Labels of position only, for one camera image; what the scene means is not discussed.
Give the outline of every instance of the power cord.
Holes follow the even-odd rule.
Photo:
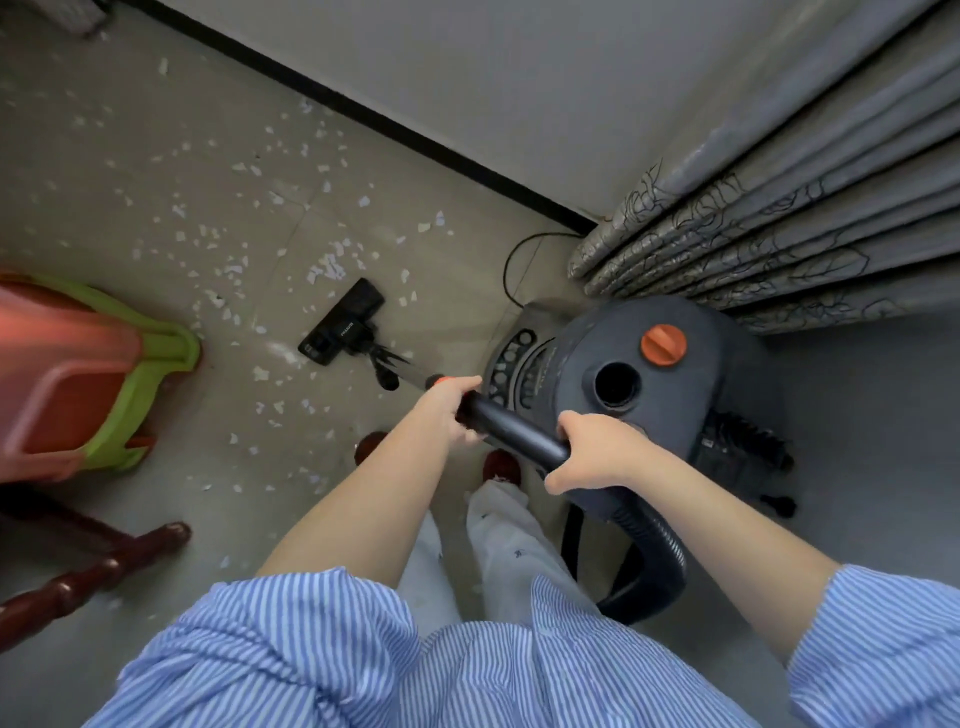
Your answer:
[[[583,235],[578,235],[576,232],[535,232],[532,235],[527,235],[520,242],[514,245],[514,249],[510,251],[509,255],[507,255],[507,260],[503,264],[503,292],[507,298],[510,299],[511,303],[519,306],[520,308],[523,308],[524,304],[511,296],[510,291],[507,290],[507,271],[510,268],[510,261],[513,259],[514,253],[516,253],[516,251],[518,251],[524,243],[529,243],[531,240],[537,240],[538,238],[549,237],[551,235],[556,235],[557,237],[576,237],[581,239],[584,237]]]

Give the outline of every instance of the curtain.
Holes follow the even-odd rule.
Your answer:
[[[923,277],[960,254],[960,0],[802,3],[784,28],[578,246],[588,295],[760,333],[943,304]]]
[[[111,0],[27,0],[75,36],[86,36],[107,22]]]

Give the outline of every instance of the shirt sleeve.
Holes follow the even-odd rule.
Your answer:
[[[814,726],[960,725],[960,591],[844,567],[787,677]]]
[[[217,584],[87,725],[384,725],[419,650],[396,592],[343,569]]]

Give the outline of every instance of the blue and white striped shirt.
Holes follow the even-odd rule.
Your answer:
[[[88,726],[752,726],[669,650],[538,577],[533,625],[421,641],[343,569],[217,584],[120,674]],[[817,726],[960,725],[960,592],[846,567],[789,668]]]

